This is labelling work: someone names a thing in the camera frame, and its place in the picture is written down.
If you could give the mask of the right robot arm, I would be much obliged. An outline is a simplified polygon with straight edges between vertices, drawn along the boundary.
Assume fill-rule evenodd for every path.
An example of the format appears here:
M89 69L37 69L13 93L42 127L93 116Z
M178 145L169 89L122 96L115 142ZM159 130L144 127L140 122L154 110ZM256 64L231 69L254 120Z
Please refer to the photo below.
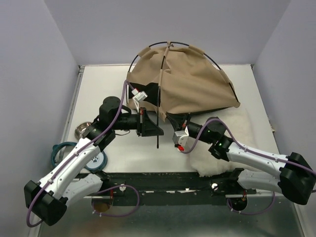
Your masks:
M237 162L255 171L236 168L236 176L227 181L234 194L243 189L261 189L282 194L293 203L306 205L316 184L316 173L301 154L280 155L264 152L240 143L218 117L204 125L191 121L190 114L166 115L175 136L175 147L184 154L192 152L198 142L210 144L209 152L227 162Z

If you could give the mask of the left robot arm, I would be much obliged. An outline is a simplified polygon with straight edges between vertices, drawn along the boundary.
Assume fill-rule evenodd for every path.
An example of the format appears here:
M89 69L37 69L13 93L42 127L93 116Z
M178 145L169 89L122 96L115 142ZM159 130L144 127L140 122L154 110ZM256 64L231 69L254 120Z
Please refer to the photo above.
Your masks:
M24 187L28 208L27 225L33 227L30 215L52 226L65 214L67 208L86 195L104 195L109 182L97 174L89 174L78 182L73 179L116 137L116 130L135 130L138 136L162 136L163 130L147 115L145 108L138 113L122 113L122 101L114 96L104 99L99 116L84 132L82 138L52 171L38 182L29 181Z

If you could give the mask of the steel pet bowl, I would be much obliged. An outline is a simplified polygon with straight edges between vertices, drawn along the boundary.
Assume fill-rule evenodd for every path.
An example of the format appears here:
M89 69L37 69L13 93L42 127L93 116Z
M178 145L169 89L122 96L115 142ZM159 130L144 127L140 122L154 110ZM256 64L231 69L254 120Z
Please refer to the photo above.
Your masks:
M83 122L81 124L79 124L75 130L74 130L74 137L76 140L79 140L83 133L85 132L85 130L92 124L92 122L89 122L89 121L86 121L86 122Z

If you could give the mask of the white fluffy pillow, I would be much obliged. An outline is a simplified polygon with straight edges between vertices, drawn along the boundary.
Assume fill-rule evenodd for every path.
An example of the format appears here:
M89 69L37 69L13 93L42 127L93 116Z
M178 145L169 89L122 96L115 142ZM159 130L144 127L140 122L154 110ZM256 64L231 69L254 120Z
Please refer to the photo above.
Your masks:
M240 143L263 150L265 152L277 152L277 146L272 145L272 140L264 139L263 143L255 137L254 126L250 120L247 109L243 106L239 108L228 108L221 111L205 113L192 116L191 121L199 125L204 125L211 117L218 117L222 120L232 132L234 138ZM208 151L210 145L205 142L197 142L194 150L186 155L189 168L204 176L222 174L227 171L233 171L235 168L244 168L255 171L248 165L216 159Z

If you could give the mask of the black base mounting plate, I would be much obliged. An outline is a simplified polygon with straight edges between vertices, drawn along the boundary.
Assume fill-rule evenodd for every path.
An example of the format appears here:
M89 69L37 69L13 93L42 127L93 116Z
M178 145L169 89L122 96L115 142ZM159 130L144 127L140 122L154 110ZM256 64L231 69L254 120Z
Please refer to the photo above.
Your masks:
M94 196L104 196L115 206L225 205L226 197L255 194L237 182L239 171L201 177L197 172L105 173Z

